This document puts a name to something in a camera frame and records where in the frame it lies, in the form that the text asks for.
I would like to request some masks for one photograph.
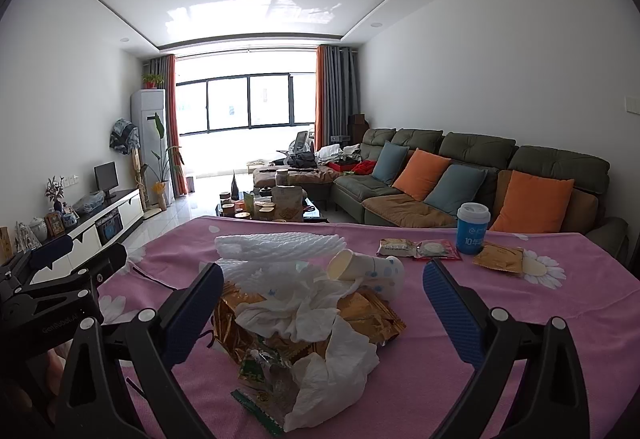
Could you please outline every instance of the pink tablecloth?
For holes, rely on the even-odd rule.
[[[139,267],[162,281],[182,288],[197,275],[201,263],[218,259],[218,235],[307,231],[337,233],[354,251],[375,254],[382,237],[455,239],[455,229],[405,229],[360,225],[279,224],[235,221],[215,217],[194,219],[142,250]],[[487,233],[497,244],[530,250],[537,260],[564,269],[562,286],[549,289],[524,278],[497,273],[471,264],[470,258],[446,266],[462,285],[475,289],[489,307],[504,307],[522,321],[546,323],[559,315],[574,337],[587,387],[591,437],[604,437],[640,384],[640,283],[619,263],[585,237]],[[423,262],[402,259],[404,291],[392,306],[406,322],[406,331],[379,350],[380,364],[370,374],[362,398],[353,406],[312,429],[289,433],[291,438],[428,437],[472,373],[458,358],[422,290]],[[134,272],[121,271],[100,288],[101,307],[108,321],[129,311],[159,307],[166,288]],[[238,387],[238,367],[225,353],[207,349],[209,337],[198,341],[187,362],[174,374],[185,394],[218,439],[265,439],[267,432],[229,393]],[[510,382],[484,437],[500,428],[524,363],[514,366]],[[133,369],[125,375],[135,379]],[[132,398],[149,433],[161,437],[146,403]]]

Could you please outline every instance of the sofa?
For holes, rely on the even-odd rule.
[[[498,216],[513,171],[553,179],[574,179],[562,232],[577,232],[599,245],[621,263],[628,250],[627,223],[605,216],[604,196],[609,187],[609,163],[604,159],[541,146],[517,146],[515,140],[418,129],[369,129],[360,145],[363,160],[377,161],[385,142],[407,146],[406,162],[416,149],[486,170],[475,202],[487,206],[492,223]],[[452,228],[454,216],[428,206],[391,182],[372,175],[341,175],[334,180],[331,200],[357,222],[374,226]]]

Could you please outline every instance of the window frame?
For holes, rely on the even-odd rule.
[[[299,73],[299,72],[289,72],[289,73],[254,73],[254,74],[238,74],[231,76],[216,76],[211,78],[203,78],[198,80],[189,80],[188,82],[180,82],[175,84],[176,87],[183,85],[191,85],[191,84],[205,84],[205,95],[206,95],[206,112],[207,112],[207,130],[197,130],[195,132],[181,132],[179,136],[192,136],[193,134],[210,134],[212,132],[224,132],[226,130],[242,130],[242,129],[270,129],[271,127],[301,127],[308,126],[313,123],[311,122],[295,122],[294,118],[294,95],[293,95],[293,75],[314,75],[316,73]],[[289,93],[289,123],[286,124],[265,124],[265,125],[254,125],[251,123],[251,78],[252,77],[260,77],[260,76],[286,76],[288,83],[288,93]],[[211,129],[210,121],[209,121],[209,82],[214,82],[216,80],[230,80],[230,79],[241,79],[244,78],[246,80],[246,108],[247,108],[247,120],[248,125],[242,127],[228,127],[225,129]]]

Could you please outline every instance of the potted plant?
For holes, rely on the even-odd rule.
[[[158,85],[164,83],[164,78],[159,74],[146,73],[142,75],[142,81],[145,84],[145,89],[156,89]]]
[[[62,188],[62,175],[60,176],[60,181],[56,181],[56,176],[49,179],[44,194],[49,198],[49,201],[53,202],[53,209],[56,212],[62,213],[62,203],[60,199],[65,196],[65,191]]]
[[[158,116],[157,112],[154,120],[156,122],[156,130],[158,131],[158,136],[160,137],[160,141],[162,142],[162,140],[164,140],[164,125],[162,124],[160,116]],[[158,171],[160,174],[156,174],[156,171],[153,168],[150,168],[146,163],[143,164],[140,169],[140,173],[144,175],[146,169],[150,168],[151,172],[153,172],[158,179],[158,181],[151,187],[151,190],[153,190],[158,196],[158,205],[163,212],[166,210],[166,199],[164,194],[166,192],[167,181],[169,181],[169,170],[172,166],[175,168],[175,165],[171,165],[170,155],[173,154],[174,156],[177,156],[180,162],[184,164],[182,155],[180,154],[180,150],[178,150],[179,148],[180,147],[176,145],[170,146],[164,151],[164,153],[162,153],[162,156],[156,154],[156,152],[154,152],[153,150],[151,151],[153,155],[156,156],[156,159],[158,159]]]

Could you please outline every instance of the gray curtain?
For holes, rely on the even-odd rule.
[[[322,106],[322,144],[332,145],[331,136],[347,136],[351,114],[360,112],[358,53],[351,47],[321,45],[319,81]]]

